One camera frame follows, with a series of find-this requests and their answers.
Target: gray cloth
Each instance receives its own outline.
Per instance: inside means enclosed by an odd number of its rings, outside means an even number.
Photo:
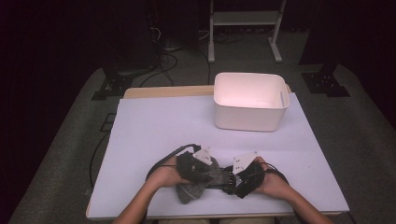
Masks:
[[[228,172],[224,172],[219,168],[219,163],[215,158],[212,157],[211,160],[213,163],[210,165],[210,169],[206,174],[210,175],[212,180],[207,182],[176,185],[177,197],[180,199],[181,203],[186,204],[191,200],[199,199],[208,185],[221,185],[228,183]]]

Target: white tabletop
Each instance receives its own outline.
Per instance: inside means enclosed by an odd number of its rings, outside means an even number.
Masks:
[[[234,156],[258,151],[319,211],[349,210],[294,93],[273,133],[222,130],[215,126],[213,115],[213,95],[120,100],[87,218],[117,217],[151,166],[187,144],[210,147],[220,167],[232,165]],[[290,213],[292,209],[281,200],[256,193],[239,199],[218,189],[206,189],[200,199],[182,204],[175,188],[162,188],[148,208],[148,217],[155,218]]]

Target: person's left hand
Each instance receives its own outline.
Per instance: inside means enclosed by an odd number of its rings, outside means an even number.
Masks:
[[[152,181],[159,188],[172,187],[176,184],[188,184],[190,181],[181,178],[176,169],[177,158],[172,157],[158,167],[149,177],[147,181]]]

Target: person's right hand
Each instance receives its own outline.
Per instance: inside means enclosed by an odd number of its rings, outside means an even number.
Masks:
[[[262,165],[262,169],[264,171],[271,169],[271,167],[265,163],[265,160],[262,157],[257,157],[255,161]],[[289,184],[286,183],[280,176],[266,173],[262,184],[259,185],[255,191],[264,193],[274,198],[285,200],[288,198],[290,193],[293,192],[293,188],[289,186]]]

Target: hand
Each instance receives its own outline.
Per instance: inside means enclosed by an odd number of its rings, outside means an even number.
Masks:
[[[181,178],[176,169],[177,158],[172,157],[158,167],[149,177],[147,182],[154,183],[157,188],[172,187],[176,184],[190,183],[188,180]]]
[[[262,165],[262,169],[265,171],[271,167],[265,163],[262,157],[257,157],[255,161],[258,161]],[[293,191],[293,188],[289,186],[280,176],[266,173],[262,184],[259,185],[255,190],[256,192],[267,194],[274,198],[287,199],[288,195]]]

